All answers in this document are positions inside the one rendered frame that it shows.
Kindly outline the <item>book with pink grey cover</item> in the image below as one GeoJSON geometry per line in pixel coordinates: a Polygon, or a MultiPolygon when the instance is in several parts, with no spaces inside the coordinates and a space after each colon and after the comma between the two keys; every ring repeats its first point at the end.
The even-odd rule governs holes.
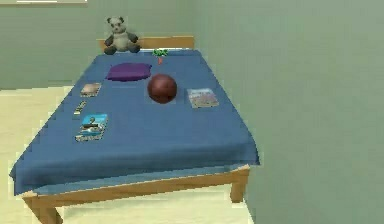
{"type": "Polygon", "coordinates": [[[187,93],[193,108],[214,107],[219,105],[216,95],[210,88],[188,89],[187,93]]]}

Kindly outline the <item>wooden bed with blue cover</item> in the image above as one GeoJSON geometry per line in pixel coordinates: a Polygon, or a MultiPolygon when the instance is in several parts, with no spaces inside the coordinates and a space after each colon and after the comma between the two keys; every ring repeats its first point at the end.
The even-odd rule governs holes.
{"type": "Polygon", "coordinates": [[[164,43],[159,65],[149,47],[138,54],[97,56],[53,112],[10,176],[41,224],[62,224],[62,206],[228,184],[232,202],[244,196],[250,168],[258,164],[255,141],[201,53],[187,44],[164,43]],[[153,101],[152,77],[133,82],[106,76],[120,63],[146,63],[152,74],[177,83],[169,103],[153,101]],[[100,83],[94,97],[85,84],[100,83]],[[193,108],[188,89],[210,88],[218,106],[193,108]],[[75,108],[86,101],[80,115],[75,108]],[[76,141],[83,118],[107,114],[100,140],[76,141]]]}

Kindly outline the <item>small orange carrot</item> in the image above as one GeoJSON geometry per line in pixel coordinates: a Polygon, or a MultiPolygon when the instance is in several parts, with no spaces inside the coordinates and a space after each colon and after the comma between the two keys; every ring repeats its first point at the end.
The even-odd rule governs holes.
{"type": "Polygon", "coordinates": [[[167,49],[154,49],[152,52],[152,55],[157,57],[157,62],[159,65],[161,65],[163,62],[163,58],[168,55],[168,50],[167,49]]]}

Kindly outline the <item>panda teddy bear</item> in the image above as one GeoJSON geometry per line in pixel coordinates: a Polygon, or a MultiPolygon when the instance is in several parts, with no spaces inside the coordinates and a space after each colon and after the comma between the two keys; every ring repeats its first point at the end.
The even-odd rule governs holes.
{"type": "Polygon", "coordinates": [[[111,35],[104,41],[104,53],[113,55],[116,52],[138,53],[141,46],[138,36],[128,32],[122,17],[109,17],[107,23],[111,27],[111,35]]]}

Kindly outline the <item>book with blue cover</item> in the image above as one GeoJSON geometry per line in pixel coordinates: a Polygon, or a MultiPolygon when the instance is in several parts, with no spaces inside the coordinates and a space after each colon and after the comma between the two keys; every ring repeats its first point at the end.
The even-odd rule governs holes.
{"type": "Polygon", "coordinates": [[[108,123],[107,114],[90,114],[83,118],[76,141],[100,140],[108,123]]]}

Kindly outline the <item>book with brown cover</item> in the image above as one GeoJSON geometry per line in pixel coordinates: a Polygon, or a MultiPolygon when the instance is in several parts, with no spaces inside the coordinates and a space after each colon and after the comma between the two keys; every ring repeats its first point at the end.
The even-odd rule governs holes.
{"type": "Polygon", "coordinates": [[[81,97],[94,97],[98,94],[101,88],[100,83],[88,83],[80,91],[81,97]]]}

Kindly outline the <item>dark red ball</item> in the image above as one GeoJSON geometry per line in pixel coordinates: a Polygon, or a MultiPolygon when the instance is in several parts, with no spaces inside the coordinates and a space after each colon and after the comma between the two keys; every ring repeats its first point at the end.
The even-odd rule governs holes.
{"type": "Polygon", "coordinates": [[[148,82],[149,97],[160,104],[171,102],[177,95],[177,83],[169,75],[156,74],[148,82]]]}

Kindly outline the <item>purple pillow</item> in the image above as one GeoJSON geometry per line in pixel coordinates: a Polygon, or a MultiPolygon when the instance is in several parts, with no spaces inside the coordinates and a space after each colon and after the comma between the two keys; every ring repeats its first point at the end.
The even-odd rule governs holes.
{"type": "Polygon", "coordinates": [[[138,81],[151,76],[150,64],[146,63],[121,63],[112,66],[106,76],[110,81],[138,81]]]}

